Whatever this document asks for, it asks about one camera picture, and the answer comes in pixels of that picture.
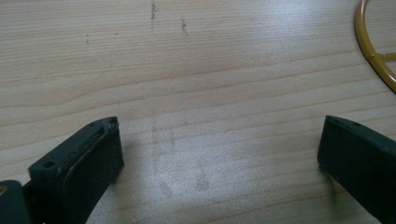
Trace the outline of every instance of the gold metal object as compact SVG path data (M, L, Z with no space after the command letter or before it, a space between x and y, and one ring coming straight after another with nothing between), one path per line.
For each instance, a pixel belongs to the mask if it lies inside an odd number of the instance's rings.
M369 61L370 65L379 74L382 80L396 93L396 75L387 66L386 62L395 61L396 53L377 53L373 48L373 44L366 29L366 8L369 0L361 0L355 12L355 31L359 45L364 57Z

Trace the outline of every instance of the dark stain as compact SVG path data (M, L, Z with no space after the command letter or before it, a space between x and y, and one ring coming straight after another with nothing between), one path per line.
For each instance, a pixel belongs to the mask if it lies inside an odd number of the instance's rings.
M158 11L157 5L155 1L152 0L151 2L151 30L154 29L154 20L156 18L156 12Z
M181 32L183 33L183 35L188 36L188 34L187 34L187 24L186 24L186 21L184 19L181 20Z

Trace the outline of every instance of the small hole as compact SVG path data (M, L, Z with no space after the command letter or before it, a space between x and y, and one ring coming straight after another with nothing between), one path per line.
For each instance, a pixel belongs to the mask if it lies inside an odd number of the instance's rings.
M7 191L7 186L0 186L0 196Z
M44 163L45 168L50 168L54 165L55 165L55 161L47 161L46 163Z

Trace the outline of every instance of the light wood surface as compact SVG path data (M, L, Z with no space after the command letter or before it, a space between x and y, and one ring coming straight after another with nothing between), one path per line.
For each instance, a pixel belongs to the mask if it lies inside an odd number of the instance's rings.
M376 223L316 159L327 114L396 139L357 4L0 0L0 179L118 116L125 167L88 223ZM395 11L368 7L378 51Z

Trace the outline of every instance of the black plastic part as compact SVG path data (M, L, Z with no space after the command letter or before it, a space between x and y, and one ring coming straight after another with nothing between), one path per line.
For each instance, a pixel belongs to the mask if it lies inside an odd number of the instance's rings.
M0 181L0 224L33 224L20 182Z
M123 167L116 117L97 120L29 167L36 223L85 223Z
M382 223L396 223L396 142L363 125L327 116L321 170Z

